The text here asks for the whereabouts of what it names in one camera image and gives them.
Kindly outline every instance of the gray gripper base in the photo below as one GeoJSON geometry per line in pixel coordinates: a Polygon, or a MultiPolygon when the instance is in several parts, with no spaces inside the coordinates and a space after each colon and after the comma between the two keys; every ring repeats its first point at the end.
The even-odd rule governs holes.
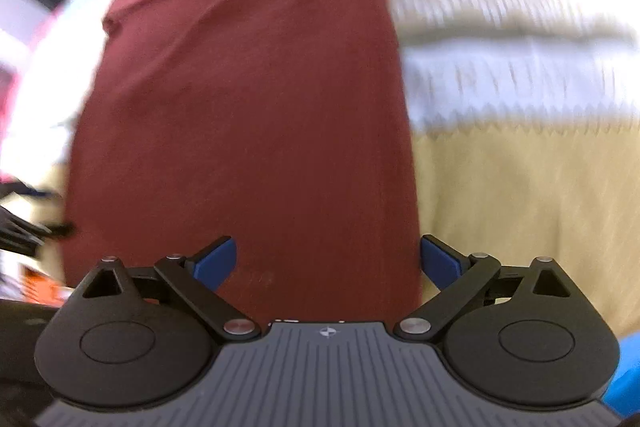
{"type": "Polygon", "coordinates": [[[380,323],[275,323],[224,347],[210,371],[152,409],[99,413],[55,402],[41,427],[611,427],[598,402],[559,412],[511,410],[472,394],[431,346],[380,323]]]}

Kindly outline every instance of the maroon shirt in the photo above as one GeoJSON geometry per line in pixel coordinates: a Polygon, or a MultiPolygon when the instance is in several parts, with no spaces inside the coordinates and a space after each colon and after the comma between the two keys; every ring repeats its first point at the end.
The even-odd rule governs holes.
{"type": "Polygon", "coordinates": [[[419,296],[386,0],[115,0],[72,149],[68,282],[220,235],[220,295],[262,324],[385,319],[419,296]]]}

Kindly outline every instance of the bed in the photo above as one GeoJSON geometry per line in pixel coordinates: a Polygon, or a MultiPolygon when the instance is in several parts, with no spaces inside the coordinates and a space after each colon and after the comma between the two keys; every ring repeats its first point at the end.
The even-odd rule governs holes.
{"type": "MultiPolygon", "coordinates": [[[[70,0],[34,52],[3,172],[64,191],[110,2],[70,0]]],[[[390,0],[390,13],[420,231],[505,264],[551,255],[616,334],[640,330],[637,0],[390,0]]],[[[36,221],[62,211],[9,205],[36,221]]],[[[47,249],[43,265],[62,279],[47,249]]]]}

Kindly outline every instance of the light blue fabric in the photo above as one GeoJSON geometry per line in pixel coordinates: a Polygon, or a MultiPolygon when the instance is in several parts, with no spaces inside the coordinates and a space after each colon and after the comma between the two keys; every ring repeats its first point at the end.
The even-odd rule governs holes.
{"type": "Polygon", "coordinates": [[[603,400],[620,416],[640,412],[640,332],[620,341],[620,363],[603,400]]]}

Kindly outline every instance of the triangular cutout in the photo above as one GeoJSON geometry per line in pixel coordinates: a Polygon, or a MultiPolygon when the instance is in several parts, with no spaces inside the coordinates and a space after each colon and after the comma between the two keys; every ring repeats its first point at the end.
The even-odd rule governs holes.
{"type": "Polygon", "coordinates": [[[570,295],[553,270],[542,270],[540,272],[536,286],[533,288],[533,293],[554,297],[568,297],[570,295]]]}
{"type": "Polygon", "coordinates": [[[101,272],[95,276],[89,288],[84,291],[83,297],[86,299],[94,299],[96,297],[120,295],[121,293],[122,289],[118,284],[113,270],[101,270],[101,272]]]}

